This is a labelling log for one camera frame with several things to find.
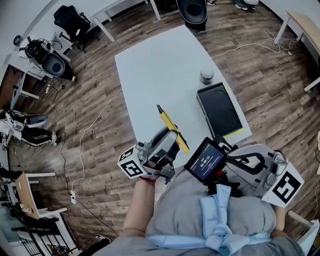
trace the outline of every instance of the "digital timer display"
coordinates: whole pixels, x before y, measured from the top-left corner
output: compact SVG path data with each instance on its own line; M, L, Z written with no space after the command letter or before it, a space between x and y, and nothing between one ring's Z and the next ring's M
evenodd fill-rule
M194 161L191 170L201 179L205 179L218 165L224 155L213 145L208 143L199 157Z

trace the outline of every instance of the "white table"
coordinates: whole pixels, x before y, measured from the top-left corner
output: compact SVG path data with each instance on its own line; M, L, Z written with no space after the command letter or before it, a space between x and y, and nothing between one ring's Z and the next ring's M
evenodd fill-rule
M165 126L159 117L159 104L178 126L190 148L182 150L174 165L184 165L205 137L212 138L202 109L196 99L200 70L208 65L214 69L213 83L226 87L243 129L226 136L235 144L251 130L228 83L206 50L183 25L155 35L115 56L125 103L137 141L149 142Z
M127 0L97 0L95 2L95 6L97 8L97 12L95 12L94 14L90 14L88 15L89 19L93 19L94 22L98 25L98 27L105 33L105 35L111 40L111 42L115 41L115 38L110 34L110 32L106 29L106 27L101 23L101 21L98 19L97 15L101 12L105 12L108 20L111 22L112 19L108 14L108 9L111 9L112 7L124 2ZM156 19L158 21L161 20L155 0L150 0L153 11L155 13Z

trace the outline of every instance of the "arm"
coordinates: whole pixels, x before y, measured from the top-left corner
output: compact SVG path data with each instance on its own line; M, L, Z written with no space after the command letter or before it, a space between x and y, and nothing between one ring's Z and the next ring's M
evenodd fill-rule
M144 237L147 225L154 214L154 206L155 182L138 178L120 237Z
M279 206L273 205L273 210L275 213L275 231L283 231L285 228L286 220L286 209Z
M5 147L7 148L9 146L9 142L12 138L12 136L14 135L14 131L13 130L9 130L9 136L8 138L6 139L6 144L5 144Z

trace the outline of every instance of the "cable on floor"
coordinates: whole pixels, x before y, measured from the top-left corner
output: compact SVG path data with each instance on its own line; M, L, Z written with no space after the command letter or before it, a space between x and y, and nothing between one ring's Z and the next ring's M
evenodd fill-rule
M113 231L113 233L116 234L116 236L118 237L118 233L111 227L109 227L106 223L104 223L101 219L99 219L96 215L94 215L87 207L84 206L84 204L82 202L80 202L78 199L75 198L75 200L77 200L89 213L91 213L98 221L100 221L103 225L105 225L108 229L110 229L111 231Z
M274 34L272 34L268 29L264 28L264 29L263 29L263 32L264 32L265 35L266 35L268 38L270 38L273 42L275 41L276 38L275 38ZM286 51L289 51L289 50L291 49L291 48L290 48L290 47L291 47L291 44L292 44L292 43L297 43L297 42L298 42L298 40L296 40L296 41L290 41L290 44L289 44L288 49L286 49L286 48L284 48L283 46L277 44L277 46L278 46L278 48L279 48L278 51L272 50L271 48L269 48L269 47L267 47L267 46L264 46L264 45L262 45L262 44L260 44L260 43L254 42L254 43L249 43L249 44L241 45L241 46L239 46L239 47L237 47L237 48L235 48L235 49L228 50L228 51L226 51L226 52L223 53L223 54L218 54L218 55L212 56L211 58L214 58L214 57L217 57L217 56L223 56L223 55L225 55L225 54L227 54L227 53L233 52L233 51L238 50L238 49L240 49L240 48L242 48L242 47L245 47L245 46L254 46L254 45L261 46L261 47L266 48L266 49L268 49L268 50L270 50L270 51L272 51L272 52L274 52L274 53L276 53L276 54L279 54L279 53L281 52L281 48L284 49L284 50L286 50Z
M66 183L66 190L68 191L68 195L71 195L70 193L69 193L69 186L68 186L68 180L67 180L67 177L66 177L66 158L65 158L65 156L64 156L64 154L62 153L62 150L63 150L63 148L64 148L64 145L65 145L65 143L66 143L66 140L67 140L67 134L66 134L66 132L64 131L62 134L61 134L61 140L62 140L62 136L63 136L63 134L64 134L64 141L63 141L63 144L62 144L62 147L61 147L61 155L62 155L62 157L63 157L63 159L64 159L64 164L63 164L63 176L64 176L64 179L65 179L65 183ZM80 202L78 199L76 199L75 198L75 200L77 200L89 213L91 213L98 221L100 221L103 225L105 225L108 229L110 229L111 231L113 231L117 236L119 236L118 235L118 233L113 229L113 228L111 228L111 227L109 227L107 224L105 224L101 219L99 219L96 215L94 215L87 207L85 207L84 206L84 204L82 203L82 202Z
M317 196L317 189L320 187L320 184L315 188L314 190L314 195L315 195L315 202L316 202L316 209L315 209L315 213L312 217L312 221L315 219L316 215L318 214L318 196Z
M83 134L82 134L82 137L81 137L81 139L80 139L80 144L79 144L79 145L80 145L80 146L79 146L79 149L80 149L80 159L81 159L81 163L82 163L83 177L82 177L82 178L79 178L79 179L77 179L77 180L74 180L74 181L72 182L71 191L74 190L74 183L75 183L75 182L81 181L81 180L83 180L83 179L85 178L85 165L84 165L84 162L83 162L83 159L82 159L82 155L81 155L81 141L82 141L82 139L84 138L86 131L89 130L92 126L94 126L94 124L96 123L96 121L98 120L98 118L101 116L102 112L109 106L109 104L118 96L118 94L119 94L121 91L122 91L122 89L119 90L119 91L117 92L117 94L116 94L112 99L110 99L109 103L101 110L100 114L99 114L98 117L93 121L93 123L92 123L87 129L84 130L84 132L83 132Z
M64 179L65 179L65 183L66 183L66 190L68 191L68 195L70 195L69 193L69 186L68 186L68 180L67 180L67 177L66 177L66 158L64 156L64 154L62 153L62 149L64 148L64 145L66 143L66 140L67 140L67 134L66 132L64 131L63 133L61 133L61 140L62 140L62 135L64 134L64 141L63 141L63 144L62 144L62 147L61 147L61 156L63 157L64 159L64 164L63 164L63 175L64 175Z
M56 98L57 98L57 96L58 96L58 93L59 93L62 89L58 90L58 89L56 89L56 88L53 87L53 86L50 86L50 88L53 88L53 89L56 90L56 94L55 94L55 96L54 96L54 98L53 98L53 100L52 100L52 102L51 102L51 104L54 104L54 103L56 102Z

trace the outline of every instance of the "white chair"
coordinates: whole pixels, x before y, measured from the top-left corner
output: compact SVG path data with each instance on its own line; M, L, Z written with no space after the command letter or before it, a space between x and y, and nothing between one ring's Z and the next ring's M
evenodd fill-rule
M288 215L291 218L295 219L296 221L300 222L305 227L309 228L309 230L296 241L302 248L304 254L307 255L318 234L318 230L320 226L319 220L315 219L312 221L308 221L305 218L293 212L292 210L288 212Z

